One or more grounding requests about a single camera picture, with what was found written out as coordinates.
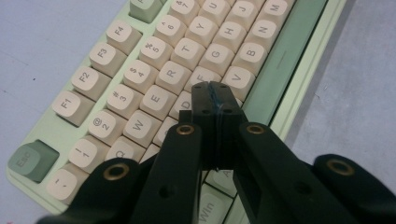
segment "keycap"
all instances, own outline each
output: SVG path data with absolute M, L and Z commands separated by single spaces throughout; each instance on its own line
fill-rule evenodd
M 259 20 L 254 23 L 245 41 L 259 44 L 269 51 L 278 33 L 279 27 L 273 21 Z
M 244 43 L 233 59 L 232 66 L 247 69 L 254 76 L 259 74 L 268 52 L 256 43 Z
M 206 0 L 198 15 L 212 20 L 217 26 L 221 26 L 231 7 L 224 0 Z
M 158 70 L 151 65 L 140 60 L 133 60 L 125 70 L 123 83 L 134 90 L 146 93 L 154 84 L 158 73 Z
M 169 8 L 169 15 L 172 15 L 184 24 L 189 25 L 198 14 L 200 7 L 194 0 L 174 1 Z
M 233 200 L 203 184 L 198 211 L 198 223 L 221 223 Z
M 226 1 L 228 2 L 228 5 L 232 7 L 236 0 L 226 0 Z
M 58 157 L 59 152 L 36 140 L 20 146 L 9 159 L 7 166 L 14 172 L 40 183 Z
M 178 18 L 171 15 L 164 15 L 157 23 L 154 36 L 175 47 L 177 42 L 186 33 L 187 26 Z
M 104 109 L 93 116 L 88 131 L 102 142 L 111 146 L 122 135 L 126 122 L 126 119 Z
M 245 1 L 252 3 L 256 8 L 262 8 L 262 5 L 265 2 L 265 0 L 245 0 Z
M 245 102 L 255 79 L 255 76 L 247 69 L 231 66 L 221 82 L 230 87 L 237 99 Z
M 139 108 L 142 98 L 142 93 L 119 84 L 108 95 L 106 105 L 111 111 L 128 119 Z
M 195 0 L 195 2 L 197 2 L 200 7 L 204 4 L 205 1 L 206 0 Z
M 225 20 L 237 22 L 248 31 L 257 14 L 259 14 L 259 10 L 253 3 L 237 1 Z
M 163 3 L 158 0 L 130 0 L 131 16 L 151 23 L 160 11 Z
M 87 173 L 73 163 L 67 163 L 51 177 L 47 183 L 47 192 L 55 199 L 70 204 L 87 178 Z
M 230 49 L 220 44 L 211 44 L 209 48 L 207 48 L 199 65 L 223 77 L 233 60 L 233 56 L 234 53 Z
M 191 87 L 197 83 L 204 81 L 221 81 L 221 76 L 209 69 L 206 69 L 201 66 L 197 66 L 195 70 L 192 72 L 190 80 L 186 83 L 184 90 L 187 92 L 191 92 Z
M 107 28 L 106 37 L 109 45 L 129 55 L 142 34 L 125 21 L 115 20 Z
M 210 19 L 198 16 L 191 22 L 185 36 L 207 48 L 218 29 Z
M 159 147 L 155 146 L 154 144 L 149 145 L 148 149 L 146 150 L 145 155 L 143 155 L 142 159 L 140 160 L 140 163 L 151 158 L 152 156 L 157 154 L 159 151 L 160 151 Z
M 170 117 L 166 117 L 160 129 L 158 130 L 157 134 L 155 134 L 152 142 L 155 145 L 161 147 L 163 145 L 163 140 L 165 139 L 166 134 L 168 133 L 168 130 L 176 124 L 177 124 L 177 120 L 172 119 Z
M 81 125 L 94 102 L 76 91 L 61 91 L 52 103 L 56 114 L 76 126 Z
M 204 53 L 204 46 L 191 39 L 182 38 L 172 52 L 171 61 L 179 63 L 192 71 L 197 66 Z
M 125 125 L 123 134 L 137 144 L 148 147 L 161 126 L 161 122 L 151 115 L 136 110 Z
M 277 26 L 282 26 L 289 15 L 291 5 L 287 1 L 268 0 L 264 3 L 258 20 L 270 20 Z
M 116 142 L 111 146 L 108 151 L 105 160 L 111 160 L 114 158 L 125 158 L 134 161 L 140 161 L 143 154 L 145 154 L 145 149 L 128 138 L 121 136 Z
M 86 135 L 73 145 L 69 152 L 69 160 L 88 174 L 105 160 L 109 146 Z
M 225 219 L 224 224 L 249 224 L 247 213 L 239 196 L 233 201 L 230 214 Z
M 177 97 L 174 106 L 169 112 L 169 116 L 178 119 L 180 110 L 191 110 L 191 93 L 183 91 Z
M 213 43 L 221 44 L 236 53 L 242 44 L 247 31 L 240 24 L 233 21 L 224 22 L 213 38 Z
M 164 120 L 176 98 L 172 92 L 157 85 L 152 85 L 143 97 L 140 108 L 155 118 Z
M 163 65 L 155 80 L 158 86 L 179 95 L 189 80 L 191 71 L 178 63 L 168 61 Z
M 173 48 L 169 44 L 156 36 L 150 36 L 140 50 L 139 59 L 161 70 L 171 57 L 172 51 Z
M 119 49 L 103 42 L 97 43 L 90 52 L 92 67 L 109 77 L 116 75 L 125 59 L 126 55 Z
M 236 187 L 233 183 L 232 170 L 212 170 L 207 175 L 205 181 L 213 187 L 227 193 L 230 197 L 235 197 L 236 195 Z
M 102 95 L 110 80 L 110 77 L 88 66 L 81 66 L 71 78 L 75 90 L 95 102 Z

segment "number key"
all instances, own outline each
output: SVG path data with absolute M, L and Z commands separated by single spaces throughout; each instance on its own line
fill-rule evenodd
M 126 119 L 105 109 L 99 111 L 88 128 L 88 131 L 109 146 L 122 135 Z
M 143 95 L 138 91 L 119 84 L 107 97 L 107 107 L 128 119 L 139 107 Z
M 158 22 L 154 35 L 174 47 L 186 33 L 187 26 L 178 18 L 164 15 Z

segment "sage green keycap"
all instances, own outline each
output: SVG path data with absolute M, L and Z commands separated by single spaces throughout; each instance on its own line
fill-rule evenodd
M 8 168 L 35 182 L 41 182 L 58 157 L 57 151 L 37 140 L 19 147 L 9 159 Z
M 158 0 L 131 0 L 131 16 L 147 23 L 151 23 L 163 7 Z

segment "keyboard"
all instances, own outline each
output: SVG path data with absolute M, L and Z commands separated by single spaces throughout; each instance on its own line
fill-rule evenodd
M 54 214 L 105 160 L 161 150 L 191 86 L 229 85 L 284 139 L 345 0 L 130 0 L 7 166 Z M 200 223 L 248 223 L 233 171 L 204 173 Z

